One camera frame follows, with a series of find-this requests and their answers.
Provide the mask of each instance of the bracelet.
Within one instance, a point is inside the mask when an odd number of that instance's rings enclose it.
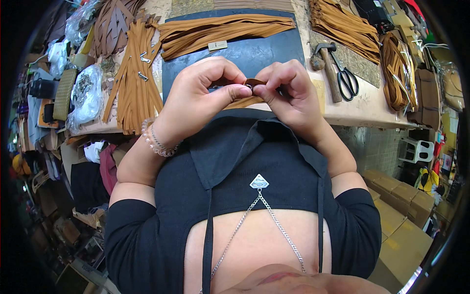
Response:
[[[149,143],[150,148],[153,150],[154,153],[163,156],[163,157],[170,157],[175,155],[176,151],[178,150],[178,145],[176,145],[173,149],[166,148],[160,142],[157,140],[157,137],[155,137],[155,132],[153,130],[153,122],[155,121],[155,118],[149,118],[145,119],[142,122],[142,136],[145,138],[145,142]],[[148,130],[148,125],[149,123],[152,123],[150,125],[151,129],[151,135],[149,134]]]

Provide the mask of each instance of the silver chain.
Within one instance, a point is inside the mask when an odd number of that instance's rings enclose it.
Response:
[[[233,232],[232,236],[230,237],[230,239],[228,240],[228,243],[227,243],[227,246],[225,246],[225,250],[224,252],[222,253],[222,256],[219,258],[219,261],[217,261],[217,263],[215,264],[214,266],[214,269],[212,270],[212,273],[211,273],[211,280],[212,278],[214,277],[215,275],[215,272],[217,271],[217,269],[219,268],[220,264],[222,263],[222,260],[224,259],[225,257],[225,254],[227,253],[227,250],[228,250],[228,247],[230,246],[230,243],[232,242],[232,239],[234,238],[235,234],[238,232],[238,230],[240,229],[240,227],[242,226],[243,222],[245,221],[245,218],[246,216],[248,215],[248,213],[253,209],[253,207],[255,207],[255,205],[258,203],[259,200],[261,200],[261,202],[263,202],[263,204],[266,206],[269,214],[271,215],[271,217],[273,218],[274,222],[276,223],[276,226],[279,228],[279,230],[281,231],[281,233],[284,235],[284,237],[286,238],[287,242],[289,243],[290,247],[292,247],[292,250],[294,250],[294,253],[295,255],[297,256],[298,258],[298,261],[300,262],[300,267],[302,268],[302,272],[306,272],[305,271],[305,268],[304,268],[304,259],[302,258],[302,256],[300,255],[300,252],[297,250],[297,247],[295,246],[294,242],[292,242],[292,240],[290,239],[289,235],[287,234],[287,232],[284,230],[284,228],[282,227],[281,223],[279,222],[279,220],[277,219],[276,215],[274,214],[274,211],[271,209],[271,207],[269,206],[268,202],[264,199],[263,195],[261,195],[261,191],[262,189],[261,188],[258,188],[258,197],[255,199],[255,201],[253,201],[253,203],[250,205],[250,207],[246,210],[246,212],[243,214],[242,216],[242,219],[239,221],[237,227],[235,228],[235,231]],[[203,294],[203,290],[201,289],[199,291],[199,294]]]

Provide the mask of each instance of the label tag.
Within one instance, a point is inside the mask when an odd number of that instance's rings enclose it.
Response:
[[[227,41],[219,41],[207,44],[209,51],[227,48]]]
[[[269,183],[260,174],[258,174],[250,184],[250,187],[253,189],[264,189],[267,186],[269,186]]]

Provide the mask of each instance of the hand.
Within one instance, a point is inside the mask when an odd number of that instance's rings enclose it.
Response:
[[[199,132],[233,101],[250,97],[245,81],[238,67],[221,56],[200,60],[182,70],[154,123],[159,142],[172,148]],[[209,93],[207,88],[213,84],[226,86]]]
[[[255,86],[253,93],[263,98],[283,123],[304,139],[315,133],[323,119],[317,91],[298,60],[275,62],[262,69],[256,79],[267,84]]]

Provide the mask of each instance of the lips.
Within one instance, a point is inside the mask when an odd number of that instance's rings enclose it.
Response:
[[[294,272],[277,272],[275,274],[272,274],[271,276],[267,277],[266,279],[262,280],[261,282],[258,283],[258,286],[261,284],[267,284],[271,283],[277,280],[282,279],[283,277],[301,277],[301,274],[294,273]]]

